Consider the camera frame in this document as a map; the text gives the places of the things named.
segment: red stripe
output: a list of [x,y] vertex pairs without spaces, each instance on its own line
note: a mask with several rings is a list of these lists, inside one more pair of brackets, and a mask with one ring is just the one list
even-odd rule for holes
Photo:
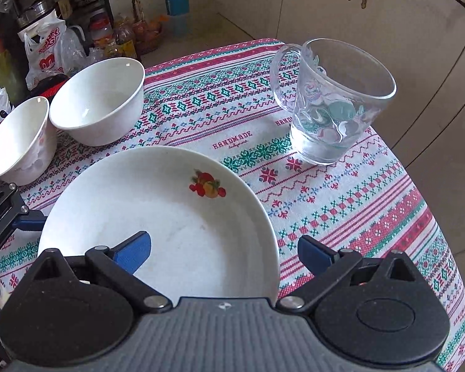
[[429,231],[427,235],[425,235],[424,237],[421,237],[420,241],[417,243],[417,246],[415,246],[415,249],[413,249],[410,253],[408,253],[408,257],[410,259],[412,258],[412,255],[414,255],[417,250],[423,249],[422,242],[428,240],[432,233],[434,233],[434,227]]
[[313,278],[313,275],[311,274],[300,276],[293,284],[288,285],[287,287],[284,287],[279,291],[279,298],[285,297],[290,292],[293,292],[296,288],[299,288],[303,284],[310,281],[312,278]]
[[[384,207],[387,207],[387,204],[388,204],[390,201],[393,201],[398,195],[400,195],[400,194],[403,192],[403,190],[398,191],[393,197],[391,197],[388,201],[386,201],[386,203],[384,204]],[[373,217],[370,217],[370,218],[367,217],[366,220],[364,220],[363,222],[361,222],[361,223],[357,226],[357,228],[355,228],[354,230],[352,230],[350,233],[348,233],[343,239],[341,239],[341,240],[340,240],[339,242],[337,242],[337,243],[340,243],[341,241],[343,241],[344,239],[346,239],[349,235],[351,235],[353,232],[355,232],[357,229],[359,229],[363,224],[365,224],[366,222],[368,222],[371,218],[373,218]],[[281,270],[281,273],[286,272],[286,271],[289,270],[290,268],[294,267],[297,263],[291,264],[291,265],[289,265],[288,267],[282,269],[282,270]]]
[[274,185],[272,185],[272,186],[270,186],[270,187],[266,187],[265,189],[256,191],[255,194],[256,194],[256,195],[259,195],[260,193],[263,193],[263,192],[265,192],[265,191],[267,191],[267,190],[270,190],[270,189],[272,189],[272,188],[274,188],[274,187],[279,187],[280,184],[283,184],[284,182],[286,182],[286,181],[288,181],[288,180],[290,180],[290,179],[293,179],[294,177],[298,177],[298,176],[300,176],[301,174],[304,174],[305,172],[311,171],[311,170],[314,169],[314,168],[317,168],[317,169],[315,170],[315,175],[311,175],[312,177],[316,177],[316,176],[318,175],[319,172],[327,173],[329,167],[335,167],[335,166],[336,166],[336,164],[328,165],[328,166],[326,166],[326,169],[325,169],[325,170],[324,170],[324,169],[321,169],[321,167],[319,167],[319,166],[310,166],[310,167],[308,167],[307,169],[302,170],[301,172],[298,172],[297,174],[295,174],[295,175],[293,175],[293,176],[290,176],[290,177],[287,177],[286,179],[280,180],[277,184],[274,184]]
[[297,258],[298,258],[298,255],[292,256],[292,257],[290,257],[288,260],[284,260],[284,261],[281,263],[280,266],[283,267],[284,265],[290,263],[290,262],[293,261],[293,260],[296,260]]
[[[394,194],[395,190],[399,189],[401,186],[400,184],[403,184],[405,182],[408,182],[408,183],[411,183],[411,180],[410,178],[408,177],[408,175],[404,175],[400,180],[398,180],[398,182],[392,187],[392,189],[388,190],[385,194],[383,194],[382,196],[379,197],[379,199],[377,199],[376,201],[374,201],[369,207],[365,207],[363,210],[361,210],[360,212],[358,212],[357,214],[355,214],[355,216],[353,216],[352,218],[350,218],[349,220],[347,220],[344,224],[342,224],[340,227],[336,228],[332,233],[330,233],[327,237],[330,237],[332,236],[334,233],[338,233],[339,230],[341,230],[341,228],[343,228],[344,226],[346,226],[348,223],[350,223],[351,221],[355,220],[355,219],[358,219],[359,217],[362,216],[363,213],[367,212],[367,211],[370,211],[372,210],[372,208],[374,206],[377,206],[380,204],[380,201],[383,201],[385,199],[387,199],[387,197],[390,195],[390,194]],[[327,245],[325,239],[327,238],[323,238],[321,241],[323,241],[323,243],[325,245]],[[284,263],[281,264],[281,266],[283,266],[283,264],[286,264],[288,262],[290,262],[292,259],[295,259],[295,258],[298,258],[297,255],[294,255],[292,256],[291,258],[287,259],[284,261]]]
[[408,227],[403,236],[391,248],[389,248],[383,257],[387,256],[388,253],[392,250],[401,250],[405,252],[412,245],[412,243],[415,242],[415,239],[417,239],[422,234],[431,220],[432,213],[430,212],[429,207],[427,207],[424,213]]
[[290,270],[287,274],[281,274],[281,280],[288,278],[290,275],[293,275],[296,271],[301,270],[303,267],[305,267],[303,263],[301,263],[300,261],[298,261],[297,264],[299,264],[299,266],[294,268],[293,270]]
[[329,245],[333,243],[335,239],[341,236],[341,234],[347,233],[348,231],[350,231],[349,233],[353,233],[356,230],[356,228],[354,228],[354,225],[356,223],[361,223],[362,219],[365,220],[366,222],[369,216],[372,217],[376,213],[375,211],[376,208],[377,208],[377,211],[380,211],[380,208],[382,207],[383,204],[384,206],[386,206],[389,202],[393,201],[410,184],[412,184],[412,180],[409,178],[409,176],[403,175],[403,177],[386,194],[383,194],[381,197],[379,197],[379,199],[374,201],[370,206],[365,207],[358,214],[356,214],[351,219],[347,220],[344,224],[342,224],[340,227],[336,228],[330,234],[325,236],[324,244]]
[[453,313],[456,312],[456,309],[458,309],[458,307],[462,303],[464,296],[465,296],[465,289],[462,289],[462,292],[460,292],[460,296],[458,297],[458,300],[453,304],[453,307],[448,312],[448,316],[450,318],[453,316]]
[[211,67],[211,66],[214,66],[216,64],[225,63],[225,62],[228,62],[228,61],[234,61],[234,60],[237,60],[237,59],[240,59],[240,58],[246,58],[246,57],[258,54],[258,53],[262,53],[264,51],[277,51],[277,50],[279,50],[279,47],[280,47],[280,45],[277,45],[277,46],[260,46],[260,47],[258,47],[256,49],[251,49],[249,51],[242,51],[240,53],[232,54],[230,56],[225,56],[225,57],[220,56],[220,57],[213,58],[211,60],[203,61],[201,63],[194,63],[194,64],[190,64],[190,65],[187,65],[187,66],[182,66],[181,68],[178,68],[178,69],[176,69],[174,71],[169,71],[169,72],[164,73],[164,74],[155,75],[153,77],[152,76],[147,76],[145,78],[145,81],[144,81],[143,85],[148,85],[148,84],[153,83],[153,82],[162,81],[162,80],[165,80],[167,78],[177,77],[179,75],[188,73],[190,71],[202,70],[205,67]]
[[190,54],[189,56],[184,56],[184,57],[179,57],[174,60],[167,61],[165,63],[157,64],[153,67],[147,68],[145,70],[145,74],[148,75],[152,71],[158,71],[158,70],[165,70],[167,68],[172,67],[174,64],[181,64],[183,63],[186,59],[187,60],[194,60],[194,59],[200,59],[203,58],[207,53],[222,53],[222,54],[227,54],[230,51],[237,49],[237,48],[248,48],[248,46],[254,47],[257,46],[259,43],[276,43],[279,45],[282,45],[282,42],[279,42],[277,39],[272,39],[272,38],[264,38],[264,39],[258,39],[256,41],[247,41],[247,42],[241,42],[241,43],[236,43],[236,44],[231,44],[229,46],[222,46],[222,47],[217,47],[215,49],[211,49],[209,51],[201,51],[198,53]]
[[[411,200],[415,201],[415,205],[412,207]],[[370,250],[381,243],[386,236],[388,236],[397,226],[399,226],[412,212],[413,208],[417,205],[417,202],[422,200],[418,190],[414,187],[411,191],[405,194],[398,203],[396,203],[393,213],[388,212],[384,214],[379,221],[375,222],[374,225],[371,225],[368,231],[364,231],[360,236],[353,240],[350,243],[350,249],[359,251],[363,256],[366,256]]]
[[391,197],[389,200],[387,200],[385,203],[382,203],[378,208],[376,208],[371,214],[369,214],[365,219],[360,219],[360,223],[356,226],[353,224],[353,229],[349,231],[344,237],[340,238],[337,241],[332,241],[331,245],[332,246],[338,246],[342,241],[347,239],[351,234],[354,232],[358,231],[363,225],[365,225],[367,222],[370,222],[374,217],[381,212],[383,209],[385,209],[393,200],[395,200],[403,191],[410,185],[412,184],[412,181],[409,180],[409,183],[403,187],[401,191],[398,191],[393,197]]
[[34,262],[34,260],[31,260],[31,261],[29,261],[28,263],[23,264],[21,267],[16,268],[15,270],[11,270],[11,271],[9,271],[9,272],[7,272],[7,273],[5,273],[5,274],[2,274],[2,275],[0,276],[0,278],[3,278],[3,277],[5,277],[5,276],[7,276],[7,275],[9,275],[9,274],[15,273],[15,272],[17,272],[17,271],[19,271],[19,270],[22,270],[24,267],[28,267],[28,266],[29,266],[30,264],[32,264],[33,262]]

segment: patterned tablecloth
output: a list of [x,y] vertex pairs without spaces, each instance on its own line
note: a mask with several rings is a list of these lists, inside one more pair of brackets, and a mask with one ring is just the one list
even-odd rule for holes
[[[125,137],[98,148],[59,133],[51,166],[21,189],[28,206],[48,213],[77,175],[116,152],[155,144],[186,147],[220,161],[258,195],[277,234],[280,296],[312,278],[296,255],[309,234],[367,257],[405,250],[451,319],[438,362],[456,370],[465,359],[465,289],[427,204],[376,132],[331,166],[302,161],[289,139],[290,115],[274,102],[269,66],[280,42],[246,42],[179,58],[146,70],[143,114]],[[281,85],[293,92],[295,56],[285,58]],[[0,282],[11,291],[34,261],[39,233],[17,231],[0,251]]]

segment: glass jar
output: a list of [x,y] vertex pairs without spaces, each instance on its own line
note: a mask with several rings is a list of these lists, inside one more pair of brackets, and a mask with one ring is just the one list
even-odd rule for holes
[[113,38],[112,26],[109,18],[103,16],[90,23],[91,39],[95,47],[105,48],[107,43]]

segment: white bowl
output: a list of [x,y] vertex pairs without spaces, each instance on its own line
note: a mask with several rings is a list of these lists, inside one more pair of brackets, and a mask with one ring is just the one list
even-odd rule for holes
[[48,100],[37,96],[22,102],[0,123],[0,179],[30,184],[50,164],[57,148],[48,120]]
[[62,85],[51,103],[50,120],[81,144],[113,143],[141,116],[144,80],[144,67],[132,58],[95,63]]
[[83,255],[138,231],[150,234],[152,250],[135,275],[174,304],[181,296],[275,303],[279,252],[262,204],[225,166],[182,148],[135,148],[88,168],[53,206],[38,253]]

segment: green pattern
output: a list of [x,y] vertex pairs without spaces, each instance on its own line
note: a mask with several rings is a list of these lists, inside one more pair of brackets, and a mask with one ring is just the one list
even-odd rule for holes
[[465,320],[462,322],[461,327],[456,331],[455,335],[449,341],[446,341],[446,345],[443,347],[443,350],[437,357],[437,363],[440,366],[444,366],[446,361],[453,355],[456,351],[458,344],[465,336]]
[[[387,184],[391,183],[394,179],[399,177],[401,174],[403,174],[404,169],[402,166],[397,166],[394,170],[392,170],[392,167],[397,165],[398,161],[397,160],[392,160],[388,164],[385,164],[385,166],[381,167],[378,171],[374,172],[373,175],[369,176],[369,180],[375,180],[378,177],[381,178],[381,183],[382,185],[386,186]],[[387,177],[385,179],[382,179],[382,174],[386,174]],[[336,200],[331,201],[330,207],[327,205],[324,205],[322,207],[319,207],[317,210],[313,211],[309,217],[303,217],[301,218],[298,222],[295,222],[290,225],[291,231],[287,231],[285,228],[281,229],[280,231],[277,231],[277,234],[284,239],[286,236],[288,236],[288,233],[290,232],[295,232],[296,229],[298,229],[301,226],[304,226],[307,228],[307,234],[311,235],[314,238],[317,238],[321,234],[323,234],[324,231],[326,231],[328,228],[337,228],[337,225],[335,225],[337,222],[340,222],[347,217],[351,217],[354,212],[356,212],[362,205],[364,205],[368,200],[370,200],[370,196],[372,196],[372,193],[370,196],[367,195],[362,195],[360,198],[356,197],[356,193],[360,193],[364,187],[367,187],[369,190],[369,193],[372,192],[372,189],[376,190],[381,190],[382,187],[379,185],[370,188],[368,186],[368,183],[363,180],[362,182],[358,183],[355,185],[355,187],[351,188],[350,190],[346,191],[346,193],[341,194]],[[310,196],[312,192],[307,192],[306,196]],[[300,195],[297,200],[298,201],[304,201],[305,197]],[[284,202],[284,205],[289,206],[291,203]],[[341,209],[340,204],[345,204],[345,208]],[[274,216],[276,212],[269,211],[268,212],[269,216]],[[321,216],[323,214],[326,214],[328,216],[328,219],[326,221],[323,221]],[[290,241],[286,244],[286,247],[290,250],[290,254],[293,255],[296,253],[296,245],[290,244],[294,241]],[[283,251],[283,247],[279,247],[279,254],[280,255],[285,255],[286,253]],[[281,289],[287,287],[289,283],[283,284],[280,286]]]
[[[242,66],[233,68],[229,67],[210,71],[208,73],[202,73],[199,76],[182,80],[179,83],[165,85],[164,87],[155,86],[145,90],[145,98],[147,98],[150,102],[155,102],[155,100],[167,99],[175,95],[187,95],[192,91],[199,90],[206,91],[207,94],[220,93],[229,96],[232,91],[227,88],[226,85],[231,86],[232,90],[237,92],[243,92],[245,88],[255,90],[258,87],[258,84],[253,83],[251,78],[255,81],[258,79],[258,83],[263,86],[270,86],[268,81],[270,63],[270,59],[262,58],[260,60],[246,63]],[[294,54],[288,54],[285,56],[285,59],[283,60],[283,68],[291,70],[284,71],[284,74],[286,74],[285,79],[291,80],[293,78],[290,73],[294,74],[293,70],[298,65],[298,58]]]
[[291,151],[291,141],[289,134],[281,138],[273,138],[265,144],[259,144],[249,150],[241,151],[238,155],[225,157],[221,163],[227,166],[234,173],[239,173],[249,167],[254,167],[263,161],[268,161],[279,155]]
[[40,238],[38,238],[36,242],[28,242],[27,245],[0,257],[0,274],[7,270],[14,269],[26,261],[33,261],[36,259],[39,242]]

